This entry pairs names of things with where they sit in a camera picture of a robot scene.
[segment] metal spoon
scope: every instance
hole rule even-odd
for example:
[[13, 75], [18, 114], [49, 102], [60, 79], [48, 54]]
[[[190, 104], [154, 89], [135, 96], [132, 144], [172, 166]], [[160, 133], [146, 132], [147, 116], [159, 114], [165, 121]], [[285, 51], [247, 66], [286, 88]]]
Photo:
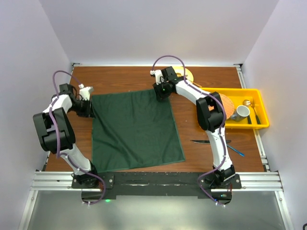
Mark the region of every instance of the metal spoon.
[[256, 117], [256, 120], [257, 120], [257, 124], [261, 125], [261, 122], [260, 122], [259, 117], [258, 117], [256, 110], [255, 110], [255, 104], [251, 103], [250, 100], [246, 99], [246, 100], [243, 101], [243, 105], [245, 105], [246, 107], [252, 107], [253, 108], [253, 110], [255, 111], [255, 115], [256, 115], [255, 117]]

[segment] cable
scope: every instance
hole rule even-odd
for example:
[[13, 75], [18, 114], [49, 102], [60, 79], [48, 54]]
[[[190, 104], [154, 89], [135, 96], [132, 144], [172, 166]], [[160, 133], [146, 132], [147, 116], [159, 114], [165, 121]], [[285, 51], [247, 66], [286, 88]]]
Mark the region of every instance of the cable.
[[[99, 176], [97, 176], [97, 175], [95, 175], [95, 174], [92, 174], [92, 173], [90, 173], [90, 172], [87, 172], [87, 171], [85, 171], [84, 169], [78, 167], [78, 166], [70, 159], [70, 157], [68, 156], [67, 153], [64, 153], [64, 152], [63, 152], [63, 153], [60, 154], [61, 143], [60, 143], [60, 136], [59, 136], [59, 127], [58, 127], [58, 124], [57, 124], [57, 121], [56, 121], [55, 117], [54, 117], [53, 114], [52, 114], [52, 106], [55, 104], [55, 102], [58, 100], [58, 97], [59, 97], [59, 92], [58, 92], [57, 86], [56, 86], [55, 81], [54, 81], [54, 77], [55, 77], [56, 73], [58, 73], [58, 72], [67, 73], [67, 72], [65, 72], [65, 71], [58, 70], [58, 71], [56, 71], [56, 72], [53, 74], [53, 77], [52, 77], [52, 78], [53, 78], [53, 85], [54, 85], [54, 88], [55, 88], [56, 93], [57, 93], [57, 98], [55, 98], [55, 99], [52, 101], [52, 103], [51, 103], [51, 107], [49, 108], [49, 116], [50, 116], [50, 118], [51, 118], [51, 120], [52, 120], [52, 123], [53, 123], [54, 128], [55, 128], [55, 131], [56, 131], [56, 136], [57, 136], [57, 154], [56, 154], [56, 156], [57, 156], [57, 158], [59, 158], [60, 156], [64, 155], [65, 157], [67, 157], [68, 161], [71, 163], [71, 165], [72, 165], [73, 167], [75, 167], [76, 169], [80, 170], [81, 172], [83, 172], [83, 173], [85, 173], [85, 174], [87, 174], [87, 175], [89, 175], [89, 176], [95, 177], [96, 179], [98, 179], [99, 181], [101, 181], [101, 183], [103, 184], [103, 191], [102, 191], [102, 194], [101, 194], [101, 196], [99, 197], [99, 199], [96, 200], [96, 201], [84, 201], [84, 200], [83, 200], [83, 202], [87, 202], [89, 205], [93, 205], [93, 204], [98, 203], [98, 202], [105, 196], [105, 193], [106, 193], [106, 183], [105, 183], [105, 181], [104, 181], [101, 177], [99, 177]], [[72, 76], [72, 75], [69, 74], [69, 73], [67, 73], [67, 74], [70, 75], [72, 78], [74, 78], [74, 79], [78, 82], [78, 84], [81, 84], [80, 81], [79, 81], [76, 77]]]
[[76, 95], [76, 98], [77, 98], [77, 96], [81, 97], [81, 100], [83, 100], [83, 97], [82, 97], [81, 94], [77, 94], [77, 95]]
[[200, 91], [199, 89], [197, 89], [196, 87], [194, 87], [192, 84], [189, 84], [189, 83], [187, 82], [187, 78], [186, 78], [186, 67], [185, 67], [183, 61], [182, 61], [180, 58], [178, 58], [178, 57], [176, 57], [176, 56], [173, 56], [173, 55], [164, 55], [164, 56], [161, 56], [161, 57], [159, 57], [159, 58], [153, 63], [152, 70], [154, 70], [154, 66], [156, 65], [156, 63], [158, 62], [158, 60], [160, 60], [160, 59], [162, 59], [162, 58], [165, 58], [165, 57], [175, 58], [175, 59], [179, 60], [179, 61], [181, 62], [181, 64], [182, 64], [182, 67], [183, 67], [183, 81], [184, 81], [189, 87], [191, 87], [192, 89], [194, 89], [196, 92], [199, 92], [200, 94], [205, 95], [205, 96], [208, 96], [208, 97], [212, 98], [213, 100], [215, 100], [215, 102], [216, 102], [216, 103], [221, 107], [221, 109], [222, 109], [223, 121], [222, 121], [222, 123], [221, 123], [221, 125], [220, 125], [220, 127], [219, 127], [219, 133], [218, 133], [218, 134], [219, 134], [219, 136], [220, 136], [220, 139], [221, 139], [221, 141], [222, 141], [222, 146], [223, 146], [223, 149], [224, 149], [223, 160], [222, 160], [222, 162], [221, 162], [221, 164], [220, 164], [219, 166], [217, 166], [215, 169], [213, 169], [213, 170], [211, 170], [211, 171], [209, 171], [209, 172], [205, 172], [204, 174], [200, 175], [200, 176], [198, 177], [197, 180], [198, 180], [198, 185], [199, 185], [199, 187], [201, 188], [201, 190], [202, 190], [212, 201], [216, 202], [216, 204], [219, 204], [219, 205], [224, 206], [224, 204], [222, 204], [222, 203], [216, 201], [216, 200], [215, 200], [215, 199], [214, 199], [214, 198], [213, 198], [213, 197], [202, 187], [202, 185], [201, 185], [201, 183], [200, 183], [200, 180], [201, 180], [202, 177], [204, 177], [204, 176], [206, 176], [206, 175], [209, 175], [209, 174], [215, 172], [216, 170], [218, 170], [219, 168], [221, 168], [222, 165], [224, 164], [224, 162], [226, 161], [226, 145], [225, 145], [224, 140], [223, 140], [223, 137], [222, 137], [222, 128], [225, 126], [225, 122], [226, 122], [226, 112], [225, 112], [225, 109], [224, 109], [222, 103], [220, 103], [215, 97], [213, 97], [213, 96], [210, 95], [210, 94], [207, 94], [207, 93], [204, 93], [204, 92]]
[[86, 171], [83, 170], [82, 168], [78, 167], [78, 166], [69, 158], [69, 156], [68, 156], [67, 153], [63, 152], [63, 153], [60, 154], [60, 156], [62, 156], [62, 155], [64, 155], [65, 157], [67, 157], [68, 161], [71, 163], [71, 165], [72, 165], [73, 167], [75, 167], [75, 168], [79, 169], [81, 172], [83, 172], [83, 173], [85, 173], [85, 174], [87, 174], [87, 175], [89, 175], [89, 176], [95, 177], [96, 179], [98, 179], [99, 181], [101, 181], [101, 183], [103, 184], [103, 188], [104, 188], [104, 189], [103, 189], [102, 194], [101, 194], [101, 196], [99, 197], [99, 199], [96, 200], [96, 201], [84, 201], [84, 200], [82, 200], [82, 201], [85, 202], [85, 203], [88, 203], [88, 202], [89, 202], [89, 205], [94, 205], [94, 204], [98, 203], [98, 202], [105, 196], [105, 193], [106, 193], [106, 183], [105, 183], [105, 181], [104, 181], [101, 177], [99, 177], [99, 176], [97, 176], [97, 175], [95, 175], [95, 174], [92, 174], [92, 173], [90, 173], [90, 172], [86, 172]]
[[72, 78], [74, 78], [74, 80], [79, 84], [81, 85], [81, 82], [75, 77], [75, 76], [72, 76], [70, 73], [66, 72], [66, 71], [63, 71], [63, 70], [58, 70], [58, 71], [55, 71], [52, 75], [52, 82], [53, 82], [53, 86], [54, 86], [54, 89], [56, 90], [56, 95], [57, 95], [57, 98], [59, 98], [59, 91], [58, 91], [58, 88], [57, 88], [57, 85], [56, 85], [56, 80], [55, 80], [55, 77], [56, 77], [56, 74], [57, 73], [66, 73], [68, 74], [69, 76], [71, 76]]
[[75, 93], [74, 95], [75, 95], [75, 97], [77, 98], [77, 96], [78, 96], [78, 91], [77, 91], [76, 87], [74, 87], [74, 86], [72, 85], [72, 89], [75, 90], [76, 93]]

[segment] yellow tray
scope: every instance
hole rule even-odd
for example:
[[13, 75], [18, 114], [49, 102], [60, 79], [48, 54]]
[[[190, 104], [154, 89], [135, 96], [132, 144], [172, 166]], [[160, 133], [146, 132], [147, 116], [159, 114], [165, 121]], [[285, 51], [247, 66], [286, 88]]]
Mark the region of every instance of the yellow tray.
[[[229, 97], [237, 108], [239, 105], [242, 105], [245, 99], [248, 99], [252, 102], [254, 101], [255, 110], [250, 106], [250, 120], [251, 124], [248, 123], [247, 118], [243, 119], [240, 122], [233, 121], [231, 119], [226, 120], [226, 128], [254, 128], [261, 129], [269, 127], [270, 123], [268, 116], [264, 109], [264, 104], [261, 98], [260, 91], [257, 89], [229, 89], [229, 88], [202, 88], [208, 92], [218, 92]], [[257, 124], [255, 111], [259, 117], [261, 125]]]

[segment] blue handle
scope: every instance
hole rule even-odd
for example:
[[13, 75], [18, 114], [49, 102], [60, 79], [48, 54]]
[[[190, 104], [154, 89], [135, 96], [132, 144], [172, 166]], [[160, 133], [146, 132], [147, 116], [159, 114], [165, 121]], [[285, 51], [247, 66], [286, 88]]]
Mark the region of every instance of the blue handle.
[[232, 149], [232, 150], [235, 151], [236, 153], [240, 154], [242, 157], [245, 157], [245, 155], [244, 155], [242, 152], [236, 150], [235, 148], [231, 147], [230, 145], [227, 145], [227, 147], [230, 148], [230, 149]]

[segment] black metal plate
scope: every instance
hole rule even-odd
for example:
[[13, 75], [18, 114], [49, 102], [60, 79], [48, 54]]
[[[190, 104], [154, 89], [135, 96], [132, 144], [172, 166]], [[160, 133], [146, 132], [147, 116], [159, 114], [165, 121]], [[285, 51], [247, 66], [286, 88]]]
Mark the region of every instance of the black metal plate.
[[[198, 172], [105, 172], [100, 173], [106, 180], [106, 194], [104, 199], [116, 199], [116, 196], [197, 196], [208, 198], [199, 188]], [[241, 181], [236, 174], [230, 181], [233, 189], [240, 189]], [[211, 192], [210, 184], [201, 183], [214, 197], [221, 192]], [[229, 184], [215, 188], [227, 189]], [[86, 188], [78, 183], [72, 183], [72, 188]], [[82, 192], [82, 199], [98, 199], [100, 192]]]
[[[107, 189], [113, 188], [113, 184], [114, 184], [114, 174], [113, 173], [111, 172], [100, 173], [99, 176], [105, 181]], [[78, 182], [74, 182], [74, 181], [72, 181], [71, 187], [72, 188], [87, 188], [86, 186], [81, 185]]]

